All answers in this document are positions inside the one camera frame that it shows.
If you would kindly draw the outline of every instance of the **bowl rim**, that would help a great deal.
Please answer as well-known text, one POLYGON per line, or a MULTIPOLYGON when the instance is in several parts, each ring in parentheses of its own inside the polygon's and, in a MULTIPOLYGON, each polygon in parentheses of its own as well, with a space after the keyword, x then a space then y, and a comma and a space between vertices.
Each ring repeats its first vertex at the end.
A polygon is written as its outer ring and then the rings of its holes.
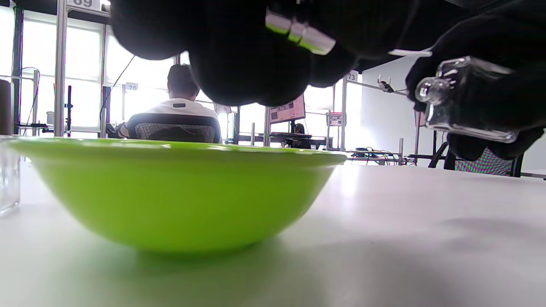
POLYGON ((29 156, 31 159, 33 156, 35 158, 42 156, 53 158, 53 151, 71 152, 85 156, 100 154, 102 157, 109 154, 116 156, 121 154, 126 155, 128 158, 176 155, 177 157, 204 157, 207 160, 211 156, 239 156, 242 159, 252 156, 268 156, 275 157, 275 160, 301 157, 306 160, 314 160, 315 163, 320 164, 339 164, 347 159, 344 154, 323 150, 155 140, 13 137, 9 138, 7 143, 9 147, 19 151, 22 155, 29 156))

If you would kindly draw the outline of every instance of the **white shirt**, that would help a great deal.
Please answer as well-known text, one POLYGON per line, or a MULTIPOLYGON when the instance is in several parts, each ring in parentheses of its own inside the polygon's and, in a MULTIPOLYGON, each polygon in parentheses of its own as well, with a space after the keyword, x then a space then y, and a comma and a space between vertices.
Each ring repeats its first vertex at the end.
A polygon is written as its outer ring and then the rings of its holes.
MULTIPOLYGON (((205 108, 198 102, 187 100, 185 98, 169 99, 143 113, 206 116, 212 117, 218 121, 218 115, 216 112, 205 108)), ((119 129, 118 135, 124 138, 129 137, 129 131, 125 126, 125 123, 123 123, 122 127, 119 129)))

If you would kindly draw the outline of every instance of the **green bowl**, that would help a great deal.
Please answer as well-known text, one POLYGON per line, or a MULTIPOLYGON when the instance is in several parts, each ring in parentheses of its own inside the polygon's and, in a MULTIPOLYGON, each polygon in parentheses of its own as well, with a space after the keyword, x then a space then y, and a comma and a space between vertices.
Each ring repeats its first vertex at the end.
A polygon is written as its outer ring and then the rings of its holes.
POLYGON ((165 253, 212 253, 271 237, 303 216, 332 152, 147 140, 15 138, 85 227, 165 253))

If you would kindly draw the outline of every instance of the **glass cup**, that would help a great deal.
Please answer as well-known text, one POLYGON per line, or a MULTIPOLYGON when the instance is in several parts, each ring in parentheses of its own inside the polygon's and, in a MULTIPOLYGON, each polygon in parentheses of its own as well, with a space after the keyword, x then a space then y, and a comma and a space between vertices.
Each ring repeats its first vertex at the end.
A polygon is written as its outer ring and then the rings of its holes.
POLYGON ((0 135, 0 217, 20 201, 20 156, 6 144, 12 137, 0 135))

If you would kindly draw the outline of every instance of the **chair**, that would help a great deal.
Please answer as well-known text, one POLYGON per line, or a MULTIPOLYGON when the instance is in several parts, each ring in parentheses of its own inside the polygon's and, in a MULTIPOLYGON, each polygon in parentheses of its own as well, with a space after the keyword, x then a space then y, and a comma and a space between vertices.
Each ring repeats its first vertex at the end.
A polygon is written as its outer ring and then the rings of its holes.
POLYGON ((126 124, 130 139, 219 143, 218 120, 208 116, 140 113, 126 124))
MULTIPOLYGON (((434 155, 429 168, 435 168, 441 158, 442 153, 447 147, 447 142, 443 143, 440 150, 434 155)), ((448 151, 444 169, 457 170, 460 172, 480 173, 499 176, 521 177, 521 164, 523 155, 513 159, 504 160, 497 157, 489 148, 485 148, 482 156, 476 161, 466 161, 458 159, 455 154, 448 151)))

